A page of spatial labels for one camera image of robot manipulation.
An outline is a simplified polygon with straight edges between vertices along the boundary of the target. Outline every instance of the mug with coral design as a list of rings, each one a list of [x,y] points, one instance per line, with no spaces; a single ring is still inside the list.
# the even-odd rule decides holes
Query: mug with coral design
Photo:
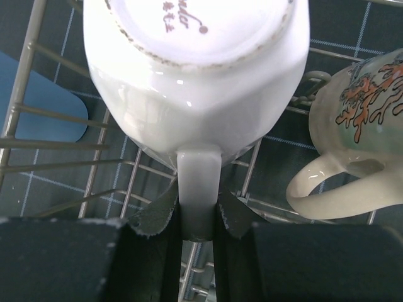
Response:
[[[335,219],[403,203],[403,48],[335,74],[312,103],[309,132],[321,156],[287,187],[297,213]],[[360,179],[309,196],[342,172]]]

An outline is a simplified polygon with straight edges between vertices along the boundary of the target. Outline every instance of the wire rack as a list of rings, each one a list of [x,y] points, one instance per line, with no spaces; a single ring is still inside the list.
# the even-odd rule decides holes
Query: wire rack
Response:
[[[68,3],[77,11],[82,14],[82,1],[70,0]],[[392,5],[403,7],[403,1],[401,0],[376,0],[372,1],[376,3]],[[75,64],[64,58],[62,55],[54,52],[53,50],[47,48],[45,45],[38,43],[38,37],[41,31],[41,25],[43,17],[45,14],[45,8],[47,5],[47,0],[35,0],[30,16],[30,21],[28,29],[26,31],[25,41],[23,44],[23,50],[20,57],[20,63],[18,66],[18,71],[16,73],[16,78],[14,82],[13,91],[11,94],[11,99],[9,101],[9,108],[6,115],[6,120],[4,122],[2,137],[0,138],[0,187],[3,185],[4,177],[9,173],[24,173],[33,171],[45,171],[52,169],[63,169],[63,168],[73,168],[73,167],[90,167],[89,175],[84,190],[84,194],[81,199],[71,201],[69,203],[60,204],[49,208],[46,211],[37,213],[36,216],[48,216],[55,214],[57,212],[66,210],[68,208],[80,205],[80,210],[78,217],[84,218],[88,210],[88,205],[92,201],[99,200],[104,196],[110,194],[121,194],[123,196],[122,209],[120,211],[120,218],[124,218],[127,215],[127,210],[131,199],[136,199],[145,206],[151,202],[151,200],[134,194],[132,192],[133,185],[135,184],[136,175],[139,170],[145,170],[153,174],[165,177],[169,181],[173,181],[176,178],[175,173],[167,173],[155,169],[149,165],[141,164],[141,158],[146,155],[138,149],[135,156],[135,160],[123,160],[123,159],[101,159],[102,152],[108,149],[105,143],[105,138],[107,131],[114,127],[110,123],[111,116],[110,112],[106,109],[102,121],[95,120],[84,120],[80,118],[75,118],[72,116],[63,115],[53,111],[47,111],[43,109],[34,108],[27,106],[23,103],[25,90],[28,84],[30,71],[32,68],[34,54],[36,52],[58,62],[59,64],[67,67],[78,74],[89,78],[89,72],[86,68]],[[318,48],[311,47],[310,51],[312,53],[317,53],[323,56],[328,56],[337,59],[343,59],[350,62],[359,62],[361,59],[357,57],[352,57],[348,55],[343,55],[336,52],[330,52],[327,50],[322,50]],[[313,71],[308,72],[304,75],[301,86],[305,89],[303,93],[299,93],[298,96],[294,96],[290,104],[287,106],[288,111],[293,111],[301,115],[309,114],[309,106],[315,100],[315,93],[323,86],[325,86],[331,79],[331,76],[326,72]],[[34,141],[34,140],[20,140],[15,139],[16,129],[18,127],[18,121],[21,113],[30,113],[35,115],[40,115],[48,118],[56,118],[64,121],[71,121],[75,123],[82,123],[89,127],[99,128],[99,135],[97,143],[68,143],[68,142],[45,142],[45,141]],[[257,214],[266,218],[270,221],[277,221],[281,223],[336,223],[334,221],[305,221],[299,215],[289,209],[283,208],[276,204],[271,204],[266,201],[262,201],[256,198],[252,198],[248,193],[249,183],[252,178],[254,171],[254,166],[256,159],[258,157],[259,149],[261,146],[261,141],[259,141],[251,151],[251,156],[249,162],[243,160],[235,160],[232,165],[242,167],[244,169],[244,180],[242,187],[239,190],[233,191],[240,200],[245,202],[248,206],[252,208]],[[60,150],[60,149],[71,149],[71,150],[93,150],[93,159],[87,161],[77,161],[77,162],[66,162],[66,163],[48,163],[48,164],[35,164],[35,165],[11,165],[9,163],[10,154],[13,148],[26,148],[26,149],[37,149],[37,150]],[[128,181],[127,187],[125,189],[114,189],[105,188],[104,191],[100,193],[93,193],[94,180],[96,178],[97,172],[100,165],[108,164],[119,164],[126,165],[131,168],[130,179]],[[372,224],[376,211],[368,214],[366,218],[367,224]],[[187,243],[188,244],[188,257],[186,262],[182,262],[182,277],[180,279],[181,286],[179,290],[179,300],[178,301],[215,301],[214,298],[214,277],[213,277],[213,267],[212,261],[205,261],[202,268],[196,267],[195,264],[198,262],[200,255],[203,253],[203,249],[210,249],[211,246],[205,243]],[[209,279],[212,279],[210,288],[203,288],[192,283],[195,275],[204,274],[209,271]]]

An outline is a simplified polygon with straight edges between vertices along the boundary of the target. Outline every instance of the upside-down mug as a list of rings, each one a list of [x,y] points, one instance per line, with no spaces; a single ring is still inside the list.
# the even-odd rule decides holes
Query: upside-down mug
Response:
[[[308,0],[85,0],[83,13],[101,97],[178,172],[183,236],[211,239],[222,166],[272,128],[302,77]]]
[[[309,132],[321,156],[287,187],[297,213],[344,218],[403,203],[403,48],[335,74],[312,102]],[[342,172],[360,179],[309,196]]]

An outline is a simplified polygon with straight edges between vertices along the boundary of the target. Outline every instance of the white mug handle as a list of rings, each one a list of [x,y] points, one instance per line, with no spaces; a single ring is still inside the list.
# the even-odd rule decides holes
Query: white mug handle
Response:
[[[313,220],[350,217],[403,203],[403,162],[389,162],[378,172],[322,194],[309,194],[322,181],[346,169],[324,154],[306,165],[289,183],[290,206]]]
[[[218,148],[180,150],[177,162],[183,239],[194,242],[212,240],[221,151]]]

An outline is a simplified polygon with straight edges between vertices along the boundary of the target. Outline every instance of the blue plastic object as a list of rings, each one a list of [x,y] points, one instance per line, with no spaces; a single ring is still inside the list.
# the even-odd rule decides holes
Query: blue plastic object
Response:
[[[0,125],[6,117],[8,103],[13,90],[18,61],[0,52]],[[25,92],[24,104],[88,119],[85,104],[71,92],[61,88],[44,76],[31,71]],[[87,129],[87,125],[62,121],[46,116],[22,112],[16,138],[23,140],[50,140],[54,142],[76,142]]]

